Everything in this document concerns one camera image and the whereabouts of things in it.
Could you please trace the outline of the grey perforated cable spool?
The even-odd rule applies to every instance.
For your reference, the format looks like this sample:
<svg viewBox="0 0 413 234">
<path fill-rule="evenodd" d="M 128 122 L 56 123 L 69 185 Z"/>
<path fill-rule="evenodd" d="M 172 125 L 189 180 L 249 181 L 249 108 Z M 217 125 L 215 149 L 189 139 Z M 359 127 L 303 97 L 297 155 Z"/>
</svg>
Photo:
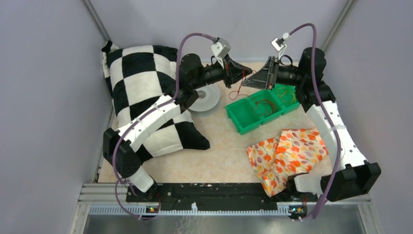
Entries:
<svg viewBox="0 0 413 234">
<path fill-rule="evenodd" d="M 211 84 L 196 90 L 198 99 L 189 107 L 190 111 L 205 112 L 218 105 L 221 92 L 216 84 Z"/>
</svg>

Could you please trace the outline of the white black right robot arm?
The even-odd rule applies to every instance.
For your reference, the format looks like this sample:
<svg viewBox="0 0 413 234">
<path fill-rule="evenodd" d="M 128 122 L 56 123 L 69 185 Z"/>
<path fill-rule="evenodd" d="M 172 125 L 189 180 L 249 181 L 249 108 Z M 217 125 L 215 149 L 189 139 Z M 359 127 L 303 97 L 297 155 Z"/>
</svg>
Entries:
<svg viewBox="0 0 413 234">
<path fill-rule="evenodd" d="M 242 82 L 243 86 L 261 90 L 276 84 L 294 86 L 298 102 L 326 145 L 332 172 L 290 176 L 285 193 L 292 201 L 300 200 L 305 193 L 324 195 L 331 202 L 366 195 L 381 175 L 379 164 L 370 163 L 360 152 L 341 119 L 336 98 L 322 80 L 326 64 L 323 50 L 308 47 L 298 66 L 284 66 L 279 59 L 269 57 L 262 69 Z"/>
</svg>

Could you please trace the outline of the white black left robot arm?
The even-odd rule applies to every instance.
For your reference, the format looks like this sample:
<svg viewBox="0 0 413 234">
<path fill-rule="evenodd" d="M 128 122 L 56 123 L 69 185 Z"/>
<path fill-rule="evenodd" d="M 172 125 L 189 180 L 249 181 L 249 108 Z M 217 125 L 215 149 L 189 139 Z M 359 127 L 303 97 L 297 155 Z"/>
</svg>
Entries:
<svg viewBox="0 0 413 234">
<path fill-rule="evenodd" d="M 196 54 L 187 54 L 179 61 L 176 83 L 160 95 L 139 116 L 117 130 L 107 129 L 103 136 L 103 155 L 111 163 L 121 183 L 144 201 L 156 196 L 156 182 L 142 164 L 137 151 L 163 125 L 178 117 L 198 99 L 197 89 L 223 81 L 226 87 L 252 74 L 252 69 L 235 62 L 229 55 L 214 56 L 216 62 L 203 66 Z"/>
</svg>

